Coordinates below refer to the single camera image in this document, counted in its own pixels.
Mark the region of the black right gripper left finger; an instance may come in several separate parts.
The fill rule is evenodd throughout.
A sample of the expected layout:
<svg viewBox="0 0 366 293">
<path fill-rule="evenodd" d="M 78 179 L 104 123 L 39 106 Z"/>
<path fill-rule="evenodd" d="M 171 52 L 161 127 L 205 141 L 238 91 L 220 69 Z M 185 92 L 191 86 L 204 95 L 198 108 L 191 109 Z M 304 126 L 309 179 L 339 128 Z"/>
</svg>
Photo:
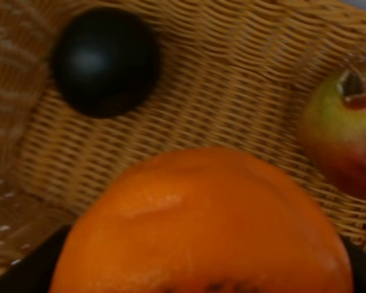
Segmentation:
<svg viewBox="0 0 366 293">
<path fill-rule="evenodd" d="M 0 276 L 0 293 L 47 293 L 70 226 L 58 229 L 32 253 Z"/>
</svg>

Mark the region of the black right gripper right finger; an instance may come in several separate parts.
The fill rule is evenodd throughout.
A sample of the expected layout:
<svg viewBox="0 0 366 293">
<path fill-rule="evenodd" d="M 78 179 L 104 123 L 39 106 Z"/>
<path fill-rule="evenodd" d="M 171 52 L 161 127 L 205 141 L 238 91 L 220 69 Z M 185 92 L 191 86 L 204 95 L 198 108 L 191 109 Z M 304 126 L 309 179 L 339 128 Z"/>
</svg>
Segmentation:
<svg viewBox="0 0 366 293">
<path fill-rule="evenodd" d="M 352 244 L 348 239 L 343 240 L 353 272 L 354 292 L 366 293 L 366 252 Z"/>
</svg>

